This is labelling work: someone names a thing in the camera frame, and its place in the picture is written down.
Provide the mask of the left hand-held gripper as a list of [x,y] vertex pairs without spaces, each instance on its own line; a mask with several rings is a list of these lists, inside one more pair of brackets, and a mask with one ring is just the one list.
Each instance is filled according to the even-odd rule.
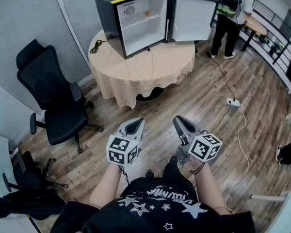
[[106,145],[106,156],[109,162],[127,166],[139,156],[145,123],[142,117],[130,119],[123,122],[119,130],[110,135]]

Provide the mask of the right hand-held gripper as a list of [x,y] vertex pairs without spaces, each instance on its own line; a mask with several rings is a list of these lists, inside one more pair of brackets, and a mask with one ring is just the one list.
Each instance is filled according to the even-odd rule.
[[176,151],[181,165],[186,164],[190,156],[201,162],[207,162],[216,157],[223,142],[214,134],[205,130],[201,132],[196,124],[183,116],[174,117],[173,124],[181,140]]

